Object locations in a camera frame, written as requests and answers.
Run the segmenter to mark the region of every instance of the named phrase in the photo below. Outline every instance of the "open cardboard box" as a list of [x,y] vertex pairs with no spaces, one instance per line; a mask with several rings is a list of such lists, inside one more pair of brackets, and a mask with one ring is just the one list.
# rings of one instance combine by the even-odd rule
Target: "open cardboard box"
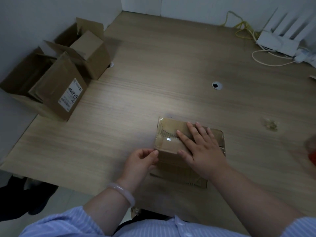
[[55,58],[44,55],[38,47],[0,83],[0,88],[42,116],[66,121],[87,85],[66,52]]
[[[178,138],[176,131],[180,130],[188,138],[193,136],[186,122],[169,118],[159,118],[155,149],[159,151],[157,168],[152,170],[152,176],[170,181],[207,188],[207,180],[193,171],[177,154],[178,150],[184,150],[191,154],[184,143]],[[211,129],[221,150],[225,154],[224,133],[218,129]]]
[[77,17],[75,24],[54,42],[45,41],[57,54],[66,51],[82,76],[99,79],[111,63],[103,35],[103,24]]

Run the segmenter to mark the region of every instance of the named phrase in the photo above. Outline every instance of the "hand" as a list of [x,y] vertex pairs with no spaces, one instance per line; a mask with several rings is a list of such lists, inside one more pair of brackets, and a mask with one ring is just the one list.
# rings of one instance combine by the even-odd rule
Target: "hand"
[[138,149],[125,161],[123,174],[116,181],[121,187],[133,193],[140,186],[148,171],[158,162],[158,151]]
[[224,167],[228,166],[228,163],[210,128],[205,131],[199,123],[195,124],[197,128],[190,122],[187,125],[195,143],[180,131],[177,131],[177,134],[192,152],[192,155],[183,150],[179,150],[178,154],[196,173],[210,180],[212,175],[223,170]]

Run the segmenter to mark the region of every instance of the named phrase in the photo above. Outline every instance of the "white wall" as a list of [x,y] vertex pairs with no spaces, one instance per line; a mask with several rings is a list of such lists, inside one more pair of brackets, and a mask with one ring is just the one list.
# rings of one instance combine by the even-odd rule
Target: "white wall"
[[[121,0],[0,0],[0,81],[43,39],[53,40],[76,17],[106,28],[121,11]],[[0,91],[0,160],[35,115]]]
[[[279,6],[288,10],[316,8],[316,0],[162,0],[161,16],[213,25],[225,22],[228,11],[234,11],[255,30],[261,30]],[[240,20],[230,15],[227,26]],[[316,30],[306,37],[308,45],[316,42]]]
[[123,11],[160,16],[161,0],[121,0]]

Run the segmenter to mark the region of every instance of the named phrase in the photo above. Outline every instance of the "striped shirt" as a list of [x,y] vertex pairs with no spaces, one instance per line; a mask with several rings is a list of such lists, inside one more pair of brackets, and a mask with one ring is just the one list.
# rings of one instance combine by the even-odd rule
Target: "striped shirt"
[[[82,206],[70,209],[62,214],[50,215],[27,226],[20,237],[97,237],[104,236],[100,227],[88,216]],[[175,216],[168,221],[143,220],[122,227],[115,237],[242,237],[245,235],[226,229],[187,223]],[[288,226],[282,237],[316,236],[316,218],[303,217]]]

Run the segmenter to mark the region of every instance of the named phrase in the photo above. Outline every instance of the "blue striped sleeve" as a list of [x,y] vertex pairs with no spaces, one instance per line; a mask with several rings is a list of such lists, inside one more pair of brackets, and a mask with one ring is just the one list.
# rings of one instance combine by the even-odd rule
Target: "blue striped sleeve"
[[62,214],[50,215],[27,226],[20,237],[53,237],[69,234],[104,236],[100,227],[86,214],[82,206],[79,206]]
[[296,219],[284,230],[281,237],[315,237],[316,218],[303,217]]

